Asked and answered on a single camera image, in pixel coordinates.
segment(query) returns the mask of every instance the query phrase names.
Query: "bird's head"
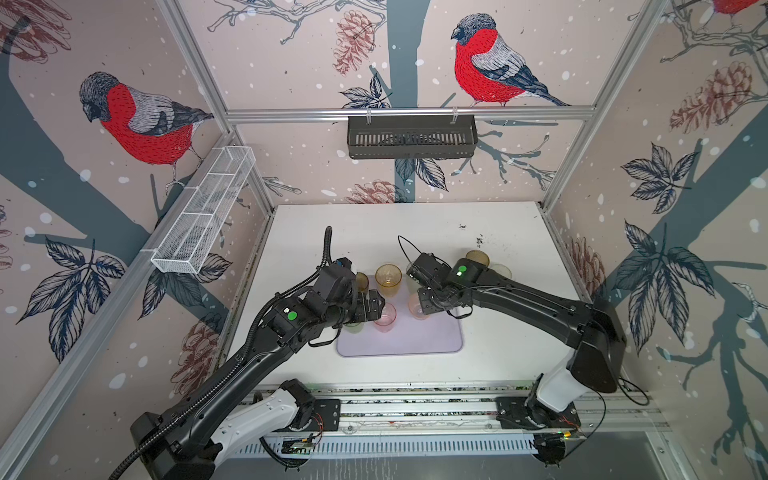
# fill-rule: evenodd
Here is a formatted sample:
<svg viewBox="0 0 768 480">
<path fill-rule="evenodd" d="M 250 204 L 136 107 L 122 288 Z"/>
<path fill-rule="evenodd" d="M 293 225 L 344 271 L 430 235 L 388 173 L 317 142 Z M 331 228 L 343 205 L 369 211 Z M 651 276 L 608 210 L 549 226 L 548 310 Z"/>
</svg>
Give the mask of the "bird's head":
<svg viewBox="0 0 768 480">
<path fill-rule="evenodd" d="M 451 38 L 455 39 L 461 45 L 467 45 L 467 42 L 478 31 L 485 28 L 496 29 L 496 22 L 487 13 L 473 13 L 467 15 L 456 25 Z"/>
<path fill-rule="evenodd" d="M 109 91 L 117 87 L 120 82 L 108 73 L 97 71 L 88 75 L 80 85 L 80 102 L 83 104 L 83 112 L 88 121 L 98 118 L 101 121 L 109 121 L 112 116 L 109 113 L 107 95 Z"/>
</svg>

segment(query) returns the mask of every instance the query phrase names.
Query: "white wire mesh basket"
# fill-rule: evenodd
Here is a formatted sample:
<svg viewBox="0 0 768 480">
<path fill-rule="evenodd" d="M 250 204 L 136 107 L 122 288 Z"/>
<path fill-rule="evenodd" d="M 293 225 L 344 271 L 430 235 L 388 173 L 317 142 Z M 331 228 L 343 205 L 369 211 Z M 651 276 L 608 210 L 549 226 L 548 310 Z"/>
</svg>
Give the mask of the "white wire mesh basket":
<svg viewBox="0 0 768 480">
<path fill-rule="evenodd" d="M 255 162 L 250 147 L 224 147 L 152 255 L 161 272 L 199 273 Z"/>
</svg>

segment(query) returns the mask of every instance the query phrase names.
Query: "pine cone illustration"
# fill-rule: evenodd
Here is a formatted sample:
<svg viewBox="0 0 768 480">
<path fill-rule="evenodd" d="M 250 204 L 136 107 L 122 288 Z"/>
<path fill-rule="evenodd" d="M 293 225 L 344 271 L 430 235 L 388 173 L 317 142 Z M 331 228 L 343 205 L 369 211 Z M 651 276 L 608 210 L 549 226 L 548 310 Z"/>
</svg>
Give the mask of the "pine cone illustration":
<svg viewBox="0 0 768 480">
<path fill-rule="evenodd" d="M 373 51 L 373 24 L 362 12 L 351 10 L 344 13 L 344 20 L 337 25 L 333 67 L 346 76 L 350 69 L 360 68 L 368 60 L 368 53 Z"/>
<path fill-rule="evenodd" d="M 28 26 L 14 31 L 22 18 Z M 71 36 L 62 20 L 72 20 L 72 17 L 53 0 L 0 0 L 0 41 L 14 32 L 10 55 L 45 63 L 59 48 L 70 49 L 67 40 Z"/>
<path fill-rule="evenodd" d="M 670 130 L 682 127 L 687 134 L 698 129 L 704 130 L 710 124 L 722 124 L 750 96 L 752 89 L 752 68 L 742 61 L 735 61 L 729 67 L 722 67 L 707 77 L 704 85 L 694 95 L 688 95 L 680 109 L 672 110 Z"/>
<path fill-rule="evenodd" d="M 179 368 L 170 378 L 176 384 L 175 393 L 186 395 L 203 384 L 214 362 L 219 334 L 200 321 L 184 337 Z"/>
<path fill-rule="evenodd" d="M 600 259 L 600 255 L 592 250 L 592 247 L 587 247 L 586 238 L 582 237 L 575 242 L 573 238 L 569 238 L 569 240 L 568 251 L 576 264 L 578 275 L 584 281 L 589 295 L 595 298 L 600 293 L 605 281 L 603 261 Z"/>
<path fill-rule="evenodd" d="M 344 197 L 349 204 L 397 204 L 404 202 L 406 196 L 394 184 L 384 180 L 374 180 L 371 184 L 355 184 L 351 197 Z"/>
</svg>

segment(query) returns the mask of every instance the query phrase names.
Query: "bird's red breast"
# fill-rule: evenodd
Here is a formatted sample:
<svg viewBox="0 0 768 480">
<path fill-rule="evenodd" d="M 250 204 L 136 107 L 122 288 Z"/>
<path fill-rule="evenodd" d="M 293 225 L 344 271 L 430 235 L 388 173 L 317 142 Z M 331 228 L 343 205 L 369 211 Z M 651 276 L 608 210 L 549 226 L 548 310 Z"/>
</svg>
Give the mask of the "bird's red breast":
<svg viewBox="0 0 768 480">
<path fill-rule="evenodd" d="M 136 114 L 136 104 L 125 85 L 113 87 L 107 95 L 107 103 L 112 119 L 102 121 L 101 124 L 137 160 L 155 165 L 172 164 L 190 147 L 192 125 L 160 136 L 142 135 L 132 131 L 128 122 Z"/>
<path fill-rule="evenodd" d="M 714 0 L 713 6 L 715 12 L 733 15 L 755 3 L 757 0 Z"/>
<path fill-rule="evenodd" d="M 483 28 L 469 39 L 467 45 L 456 42 L 455 73 L 458 85 L 476 101 L 505 104 L 510 98 L 525 93 L 525 90 L 486 78 L 472 64 L 472 56 L 489 51 L 497 35 L 496 30 Z"/>
</svg>

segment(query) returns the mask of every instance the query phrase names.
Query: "lavender mat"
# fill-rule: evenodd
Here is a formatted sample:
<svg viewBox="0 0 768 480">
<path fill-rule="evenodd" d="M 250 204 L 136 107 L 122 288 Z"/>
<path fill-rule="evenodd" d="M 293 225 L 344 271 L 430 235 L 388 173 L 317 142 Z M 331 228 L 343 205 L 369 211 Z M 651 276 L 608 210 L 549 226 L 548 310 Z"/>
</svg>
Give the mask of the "lavender mat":
<svg viewBox="0 0 768 480">
<path fill-rule="evenodd" d="M 369 277 L 370 285 L 376 279 Z M 362 331 L 351 333 L 342 329 L 336 341 L 336 351 L 341 356 L 412 355 L 418 353 L 453 353 L 464 345 L 462 328 L 457 319 L 447 313 L 430 315 L 426 320 L 413 318 L 408 310 L 411 280 L 403 278 L 403 284 L 394 298 L 385 299 L 397 309 L 394 327 L 387 333 L 376 329 L 373 322 L 363 324 Z"/>
</svg>

